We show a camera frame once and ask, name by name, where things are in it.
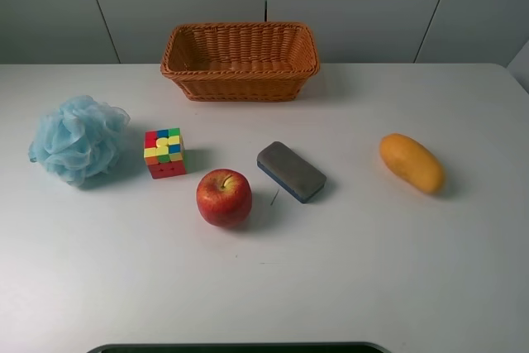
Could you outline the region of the red apple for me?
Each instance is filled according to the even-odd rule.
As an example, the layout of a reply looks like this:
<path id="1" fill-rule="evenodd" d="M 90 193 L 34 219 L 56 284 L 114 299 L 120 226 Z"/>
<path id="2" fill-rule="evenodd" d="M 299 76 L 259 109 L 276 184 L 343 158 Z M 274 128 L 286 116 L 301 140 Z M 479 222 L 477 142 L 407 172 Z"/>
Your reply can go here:
<path id="1" fill-rule="evenodd" d="M 235 170 L 207 173 L 196 190 L 198 211 L 215 227 L 238 227 L 250 214 L 252 192 L 247 178 Z"/>

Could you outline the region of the grey blue whiteboard eraser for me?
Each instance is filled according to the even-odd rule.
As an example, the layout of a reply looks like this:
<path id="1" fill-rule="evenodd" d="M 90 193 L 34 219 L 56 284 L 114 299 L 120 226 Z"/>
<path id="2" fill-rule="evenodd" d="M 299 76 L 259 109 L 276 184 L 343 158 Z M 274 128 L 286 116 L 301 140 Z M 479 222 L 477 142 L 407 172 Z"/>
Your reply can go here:
<path id="1" fill-rule="evenodd" d="M 257 155 L 257 166 L 300 203 L 308 203 L 326 184 L 326 176 L 280 141 Z"/>

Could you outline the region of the yellow orange mango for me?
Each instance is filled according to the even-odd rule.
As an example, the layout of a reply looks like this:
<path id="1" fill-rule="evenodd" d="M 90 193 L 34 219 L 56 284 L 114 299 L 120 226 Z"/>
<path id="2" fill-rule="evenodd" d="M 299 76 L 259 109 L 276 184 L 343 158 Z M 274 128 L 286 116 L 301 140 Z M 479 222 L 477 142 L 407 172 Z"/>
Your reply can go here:
<path id="1" fill-rule="evenodd" d="M 441 162 L 411 137 L 392 133 L 379 143 L 379 154 L 400 179 L 426 194 L 436 194 L 444 187 L 446 174 Z"/>

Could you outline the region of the orange wicker basket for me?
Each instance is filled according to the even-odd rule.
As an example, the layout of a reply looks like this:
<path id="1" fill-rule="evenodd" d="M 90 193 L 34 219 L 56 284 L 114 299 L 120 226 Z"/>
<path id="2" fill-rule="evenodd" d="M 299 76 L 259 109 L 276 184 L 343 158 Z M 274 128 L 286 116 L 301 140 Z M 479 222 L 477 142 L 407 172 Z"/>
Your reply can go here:
<path id="1" fill-rule="evenodd" d="M 287 102 L 320 69 L 300 22 L 219 22 L 173 29 L 160 72 L 198 102 Z"/>

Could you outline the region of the multicoloured puzzle cube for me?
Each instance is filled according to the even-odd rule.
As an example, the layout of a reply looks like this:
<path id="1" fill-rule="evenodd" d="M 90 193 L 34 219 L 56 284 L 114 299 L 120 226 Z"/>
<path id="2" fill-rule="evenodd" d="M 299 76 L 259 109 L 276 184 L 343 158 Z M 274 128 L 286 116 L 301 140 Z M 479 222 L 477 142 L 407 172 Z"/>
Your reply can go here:
<path id="1" fill-rule="evenodd" d="M 147 131 L 143 158 L 152 179 L 165 179 L 187 173 L 185 149 L 179 128 Z"/>

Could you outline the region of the blue mesh bath loofah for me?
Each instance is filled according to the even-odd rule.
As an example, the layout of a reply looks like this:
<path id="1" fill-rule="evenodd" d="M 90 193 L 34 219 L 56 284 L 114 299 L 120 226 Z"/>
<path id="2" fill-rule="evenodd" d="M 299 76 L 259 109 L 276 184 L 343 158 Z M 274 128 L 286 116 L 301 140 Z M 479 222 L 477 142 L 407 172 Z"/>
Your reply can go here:
<path id="1" fill-rule="evenodd" d="M 117 163 L 129 122 L 130 116 L 119 107 L 90 96 L 71 98 L 40 119 L 29 161 L 79 187 Z"/>

